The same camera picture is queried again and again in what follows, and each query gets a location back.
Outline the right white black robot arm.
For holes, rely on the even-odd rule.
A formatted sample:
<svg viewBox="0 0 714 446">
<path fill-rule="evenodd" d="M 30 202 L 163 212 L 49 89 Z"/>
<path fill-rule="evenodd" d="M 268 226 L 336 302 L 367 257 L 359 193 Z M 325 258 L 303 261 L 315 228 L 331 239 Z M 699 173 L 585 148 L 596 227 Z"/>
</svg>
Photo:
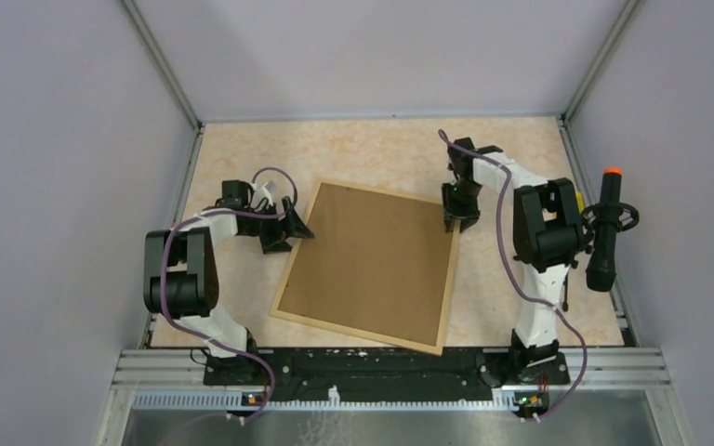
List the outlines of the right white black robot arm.
<svg viewBox="0 0 714 446">
<path fill-rule="evenodd" d="M 477 148 L 470 138 L 445 143 L 454 176 L 441 186 L 446 231 L 465 231 L 478 222 L 478 197 L 484 188 L 498 194 L 498 229 L 503 222 L 501 204 L 507 197 L 513 200 L 513 258 L 523 266 L 523 279 L 509 276 L 522 299 L 522 311 L 511 331 L 508 369 L 515 380 L 532 383 L 559 352 L 557 319 L 565 282 L 587 246 L 574 183 L 566 177 L 535 174 L 497 146 Z"/>
</svg>

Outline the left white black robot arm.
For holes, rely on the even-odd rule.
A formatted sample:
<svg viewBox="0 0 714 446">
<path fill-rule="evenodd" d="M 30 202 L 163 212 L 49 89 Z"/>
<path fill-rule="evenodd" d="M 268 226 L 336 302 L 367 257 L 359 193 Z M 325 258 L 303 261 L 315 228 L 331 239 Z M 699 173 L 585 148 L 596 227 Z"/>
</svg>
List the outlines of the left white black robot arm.
<svg viewBox="0 0 714 446">
<path fill-rule="evenodd" d="M 297 204 L 296 191 L 276 201 L 270 182 L 226 180 L 212 205 L 144 239 L 145 308 L 202 340 L 211 356 L 226 360 L 226 373 L 239 384 L 257 379 L 261 360 L 249 330 L 218 303 L 216 249 L 232 238 L 250 237 L 259 241 L 263 254 L 290 251 L 290 240 L 314 236 Z"/>
</svg>

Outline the black microphone orange tip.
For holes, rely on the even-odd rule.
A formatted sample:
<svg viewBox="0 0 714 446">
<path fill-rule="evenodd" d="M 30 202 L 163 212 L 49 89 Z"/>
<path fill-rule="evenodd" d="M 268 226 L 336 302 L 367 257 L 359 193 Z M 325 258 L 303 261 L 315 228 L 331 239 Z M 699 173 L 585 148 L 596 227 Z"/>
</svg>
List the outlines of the black microphone orange tip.
<svg viewBox="0 0 714 446">
<path fill-rule="evenodd" d="M 632 205 L 621 202 L 623 171 L 618 167 L 604 170 L 599 200 L 588 206 L 582 217 L 591 231 L 592 250 L 586 269 L 588 289 L 607 293 L 616 278 L 615 249 L 617 235 L 635 228 L 640 213 Z"/>
</svg>

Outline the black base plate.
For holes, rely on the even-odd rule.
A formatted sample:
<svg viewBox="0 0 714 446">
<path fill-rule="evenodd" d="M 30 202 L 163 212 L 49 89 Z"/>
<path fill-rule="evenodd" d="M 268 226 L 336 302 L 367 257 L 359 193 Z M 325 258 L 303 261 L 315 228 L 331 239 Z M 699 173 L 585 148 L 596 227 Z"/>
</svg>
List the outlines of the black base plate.
<svg viewBox="0 0 714 446">
<path fill-rule="evenodd" d="M 504 348 L 274 348 L 256 359 L 207 355 L 207 386 L 257 387 L 272 402 L 319 401 L 335 389 L 345 402 L 490 400 L 503 386 L 541 390 L 569 385 L 563 354 L 526 369 Z"/>
</svg>

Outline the black mini tripod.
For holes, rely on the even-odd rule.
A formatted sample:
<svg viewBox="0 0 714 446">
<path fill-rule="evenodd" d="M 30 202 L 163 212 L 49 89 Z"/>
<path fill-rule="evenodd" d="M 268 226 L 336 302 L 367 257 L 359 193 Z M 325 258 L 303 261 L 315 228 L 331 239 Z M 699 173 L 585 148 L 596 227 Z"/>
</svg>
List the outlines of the black mini tripod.
<svg viewBox="0 0 714 446">
<path fill-rule="evenodd" d="M 563 280 L 563 288 L 562 288 L 562 301 L 561 301 L 561 310 L 563 313 L 567 313 L 569 310 L 569 278 L 570 278 L 570 272 L 572 268 L 569 268 L 564 276 Z"/>
</svg>

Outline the yellow grid block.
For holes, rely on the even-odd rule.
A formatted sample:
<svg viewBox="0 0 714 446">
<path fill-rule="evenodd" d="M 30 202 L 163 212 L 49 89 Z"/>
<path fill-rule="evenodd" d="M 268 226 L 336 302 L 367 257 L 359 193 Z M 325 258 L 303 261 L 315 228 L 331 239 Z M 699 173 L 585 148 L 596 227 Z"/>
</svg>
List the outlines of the yellow grid block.
<svg viewBox="0 0 714 446">
<path fill-rule="evenodd" d="M 579 190 L 577 190 L 575 192 L 575 200 L 576 200 L 578 211 L 580 213 L 582 213 L 585 209 L 585 202 L 584 202 L 583 194 Z"/>
</svg>

